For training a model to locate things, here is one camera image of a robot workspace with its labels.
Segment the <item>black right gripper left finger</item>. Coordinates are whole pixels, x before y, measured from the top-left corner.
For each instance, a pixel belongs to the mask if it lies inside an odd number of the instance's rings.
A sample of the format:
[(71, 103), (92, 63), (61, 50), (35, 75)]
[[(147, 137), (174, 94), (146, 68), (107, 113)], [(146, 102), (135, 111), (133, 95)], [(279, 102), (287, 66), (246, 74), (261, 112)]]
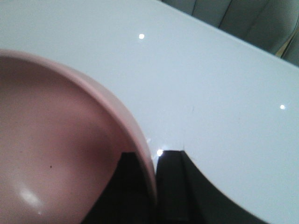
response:
[(135, 153), (122, 153), (104, 191), (83, 224), (153, 224), (154, 204)]

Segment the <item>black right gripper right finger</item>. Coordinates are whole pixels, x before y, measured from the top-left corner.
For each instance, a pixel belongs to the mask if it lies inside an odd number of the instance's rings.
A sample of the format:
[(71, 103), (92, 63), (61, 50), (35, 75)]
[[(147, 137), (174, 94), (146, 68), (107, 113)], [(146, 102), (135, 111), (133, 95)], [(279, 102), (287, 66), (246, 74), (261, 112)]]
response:
[(262, 224), (220, 192), (185, 151), (164, 151), (157, 162), (159, 224)]

